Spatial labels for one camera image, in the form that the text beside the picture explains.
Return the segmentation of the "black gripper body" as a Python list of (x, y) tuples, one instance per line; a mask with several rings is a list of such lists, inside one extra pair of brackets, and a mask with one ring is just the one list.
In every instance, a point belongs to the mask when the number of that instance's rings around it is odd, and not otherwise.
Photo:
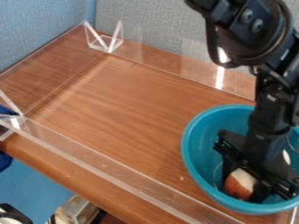
[(277, 195), (283, 200), (299, 195), (299, 173), (288, 164), (284, 153), (269, 163), (263, 164), (245, 154), (245, 138), (240, 134), (221, 129), (217, 136), (213, 150), (221, 156), (228, 156), (237, 163), (237, 167), (257, 180), (264, 180), (271, 185), (272, 195)]

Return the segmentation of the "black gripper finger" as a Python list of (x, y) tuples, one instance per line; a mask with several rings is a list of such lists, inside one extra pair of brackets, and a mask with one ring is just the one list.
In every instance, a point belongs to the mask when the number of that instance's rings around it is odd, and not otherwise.
[(259, 180), (253, 184), (253, 192), (249, 197), (249, 202), (261, 203), (268, 198), (269, 195), (271, 195), (271, 185), (264, 180)]
[(221, 183), (225, 183), (229, 174), (239, 168), (239, 165), (228, 156), (223, 156), (221, 158)]

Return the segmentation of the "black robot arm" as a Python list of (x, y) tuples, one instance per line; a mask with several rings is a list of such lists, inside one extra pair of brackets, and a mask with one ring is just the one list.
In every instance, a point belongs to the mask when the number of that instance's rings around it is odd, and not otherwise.
[(256, 76), (256, 106), (247, 134), (219, 131), (223, 188), (259, 203), (299, 193), (299, 174), (287, 163), (287, 136), (299, 125), (299, 32), (283, 0), (184, 0), (201, 14), (209, 58), (224, 68), (247, 67)]

